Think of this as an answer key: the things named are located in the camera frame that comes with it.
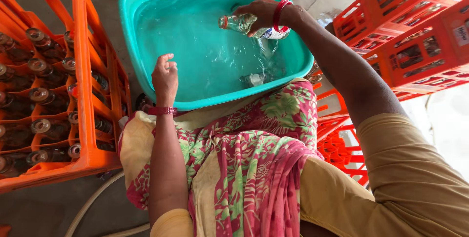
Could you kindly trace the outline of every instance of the woman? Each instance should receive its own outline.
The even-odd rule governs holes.
[[[234,14],[257,16],[252,36],[273,26],[277,4],[255,0]],[[190,131],[161,112],[128,121],[120,139],[128,197],[148,209],[150,235],[469,236],[468,183],[426,143],[372,67],[302,7],[285,6],[279,24],[301,36],[342,94],[373,194],[317,152],[316,97],[298,79]],[[159,57],[152,75],[157,108],[174,103],[172,58]],[[135,147],[145,153],[130,158],[125,149]]]

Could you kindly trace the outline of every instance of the water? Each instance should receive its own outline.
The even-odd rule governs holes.
[[[158,56],[174,54],[179,74],[177,102],[243,90],[241,77],[251,73],[266,72],[273,79],[285,76],[277,40],[252,39],[218,27],[218,18],[231,13],[235,3],[152,0],[137,11],[137,40],[149,77]]]

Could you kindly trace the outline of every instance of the white hose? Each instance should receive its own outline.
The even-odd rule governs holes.
[[[67,233],[65,234],[65,237],[72,237],[73,233],[75,232],[76,227],[82,220],[83,216],[85,215],[86,211],[90,208],[91,204],[96,200],[96,198],[112,183],[120,179],[122,176],[124,176],[124,171],[119,172],[117,175],[113,176],[110,178],[108,181],[106,181],[102,186],[100,186],[96,192],[91,196],[91,198],[85,203],[85,205],[82,207],[82,209],[78,212],[78,214],[75,216],[73,219],[72,224],[70,224],[70,227],[67,230]],[[139,232],[142,232],[144,230],[149,229],[149,223],[133,228],[133,229],[128,229],[125,231],[117,232],[117,233],[112,233],[103,237],[126,237],[130,236]]]

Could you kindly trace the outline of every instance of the pink bangle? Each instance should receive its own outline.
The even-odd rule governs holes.
[[[161,115],[161,114],[177,114],[175,107],[152,107],[148,109],[148,114]]]
[[[287,5],[287,4],[293,4],[290,0],[281,0],[277,7],[275,8],[275,11],[273,12],[273,29],[279,33],[285,33],[288,30],[288,26],[282,27],[282,29],[278,29],[278,22],[280,21],[280,13],[282,12],[282,9]]]

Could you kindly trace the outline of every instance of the turquoise plastic tub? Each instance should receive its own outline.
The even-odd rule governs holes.
[[[235,4],[251,1],[119,0],[127,48],[145,94],[156,100],[151,73],[157,57],[166,53],[173,53],[178,64],[179,89],[174,106],[180,111],[232,101],[304,77],[313,57],[294,31],[278,41],[272,59],[276,63],[264,64],[255,39],[219,29],[219,16],[230,14]],[[243,87],[240,78],[261,72],[263,66],[273,67],[283,78]]]

